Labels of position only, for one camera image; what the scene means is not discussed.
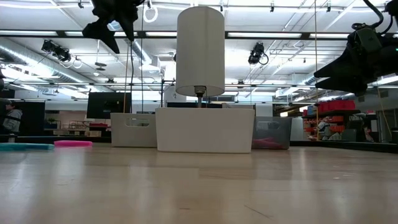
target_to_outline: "lampshade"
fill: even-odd
[[[205,96],[225,91],[224,16],[210,7],[190,7],[177,19],[176,92],[196,96],[195,86],[205,86]]]

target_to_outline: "clear plastic bin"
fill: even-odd
[[[252,149],[288,149],[292,118],[256,117]]]

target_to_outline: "wooden table surface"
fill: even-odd
[[[0,152],[1,224],[397,222],[395,154]]]

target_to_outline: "white storage box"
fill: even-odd
[[[254,110],[156,109],[157,149],[162,152],[250,153]]]
[[[113,147],[156,147],[153,114],[111,113]]]

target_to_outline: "pink object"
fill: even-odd
[[[87,146],[92,146],[93,143],[91,141],[68,141],[68,140],[63,140],[63,141],[55,141],[54,145],[55,145],[55,147],[57,147],[57,146],[87,147]]]

